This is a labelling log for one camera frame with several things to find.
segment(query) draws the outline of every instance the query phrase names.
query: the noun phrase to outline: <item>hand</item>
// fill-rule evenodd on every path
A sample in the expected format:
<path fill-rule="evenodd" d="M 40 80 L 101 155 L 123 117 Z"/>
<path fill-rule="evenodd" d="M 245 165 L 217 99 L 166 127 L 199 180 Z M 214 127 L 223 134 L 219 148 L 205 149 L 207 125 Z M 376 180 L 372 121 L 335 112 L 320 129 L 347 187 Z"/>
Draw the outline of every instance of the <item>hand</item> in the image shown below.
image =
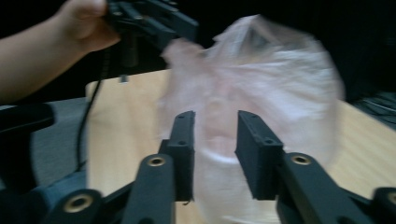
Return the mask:
<path fill-rule="evenodd" d="M 61 35 L 76 41 L 85 53 L 105 49 L 120 38 L 102 19 L 106 14 L 106 0 L 68 0 L 55 17 Z"/>

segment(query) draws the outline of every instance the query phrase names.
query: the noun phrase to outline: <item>black device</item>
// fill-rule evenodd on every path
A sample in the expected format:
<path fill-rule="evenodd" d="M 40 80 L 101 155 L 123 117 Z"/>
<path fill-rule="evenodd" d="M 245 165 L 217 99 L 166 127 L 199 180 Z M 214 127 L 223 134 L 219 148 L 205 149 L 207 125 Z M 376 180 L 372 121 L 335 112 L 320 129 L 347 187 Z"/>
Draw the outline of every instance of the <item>black device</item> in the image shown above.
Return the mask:
<path fill-rule="evenodd" d="M 138 63 L 136 39 L 143 36 L 157 49 L 183 37 L 195 39 L 198 22 L 179 12 L 172 1 L 157 0 L 107 0 L 106 16 L 110 25 L 121 35 L 116 50 L 120 63 L 116 73 L 129 74 Z"/>
<path fill-rule="evenodd" d="M 92 189 L 76 191 L 44 223 L 175 223 L 174 202 L 193 199 L 193 126 L 194 112 L 176 116 L 170 139 L 142 160 L 135 182 L 105 198 Z M 252 198 L 277 200 L 282 223 L 396 223 L 396 188 L 377 189 L 368 200 L 338 187 L 314 158 L 285 153 L 255 114 L 238 112 L 235 153 Z"/>

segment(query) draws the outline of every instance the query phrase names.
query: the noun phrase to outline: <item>table surface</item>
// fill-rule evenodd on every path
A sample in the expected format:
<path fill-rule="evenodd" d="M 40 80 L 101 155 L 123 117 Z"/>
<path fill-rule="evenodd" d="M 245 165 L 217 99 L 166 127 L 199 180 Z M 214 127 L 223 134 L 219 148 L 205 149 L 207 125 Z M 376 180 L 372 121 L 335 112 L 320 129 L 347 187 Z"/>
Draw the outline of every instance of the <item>table surface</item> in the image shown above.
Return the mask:
<path fill-rule="evenodd" d="M 158 151 L 157 100 L 168 71 L 107 79 L 88 124 L 88 185 L 108 195 L 134 180 L 139 162 Z M 93 83 L 87 93 L 92 92 Z M 340 148 L 328 169 L 338 185 L 371 198 L 377 187 L 396 187 L 396 132 L 340 102 Z M 177 203 L 177 223 L 204 223 L 194 203 Z"/>

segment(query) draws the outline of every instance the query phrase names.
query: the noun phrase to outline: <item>screw hole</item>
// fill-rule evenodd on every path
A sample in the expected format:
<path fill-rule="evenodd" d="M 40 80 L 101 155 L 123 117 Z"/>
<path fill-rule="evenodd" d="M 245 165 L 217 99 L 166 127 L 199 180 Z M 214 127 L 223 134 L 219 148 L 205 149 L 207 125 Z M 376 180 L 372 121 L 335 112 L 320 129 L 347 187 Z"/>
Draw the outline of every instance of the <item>screw hole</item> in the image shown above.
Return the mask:
<path fill-rule="evenodd" d="M 271 139 L 271 138 L 266 138 L 265 140 L 264 140 L 264 143 L 266 143 L 266 144 L 273 144 L 273 143 L 275 143 L 276 141 L 274 141 L 273 139 Z"/>
<path fill-rule="evenodd" d="M 66 213 L 77 213 L 91 206 L 93 198 L 88 194 L 79 194 L 69 199 L 64 205 Z"/>
<path fill-rule="evenodd" d="M 311 160 L 305 156 L 293 156 L 291 160 L 299 165 L 309 165 L 311 163 Z"/>
<path fill-rule="evenodd" d="M 154 157 L 148 161 L 149 166 L 162 166 L 165 164 L 165 159 L 161 157 Z"/>

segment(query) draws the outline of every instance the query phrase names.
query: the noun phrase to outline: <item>clear plastic bag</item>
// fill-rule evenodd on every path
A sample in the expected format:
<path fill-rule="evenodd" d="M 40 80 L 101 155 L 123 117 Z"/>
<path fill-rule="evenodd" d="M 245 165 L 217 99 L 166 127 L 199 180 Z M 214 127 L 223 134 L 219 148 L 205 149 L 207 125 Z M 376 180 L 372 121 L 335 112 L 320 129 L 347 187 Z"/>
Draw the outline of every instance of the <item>clear plastic bag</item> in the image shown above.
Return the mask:
<path fill-rule="evenodd" d="M 178 39 L 163 57 L 171 68 L 159 101 L 161 138 L 173 118 L 196 112 L 194 197 L 205 221 L 278 223 L 274 202 L 252 199 L 237 158 L 237 111 L 255 113 L 285 144 L 328 165 L 337 149 L 341 83 L 312 36 L 245 17 L 210 49 Z"/>

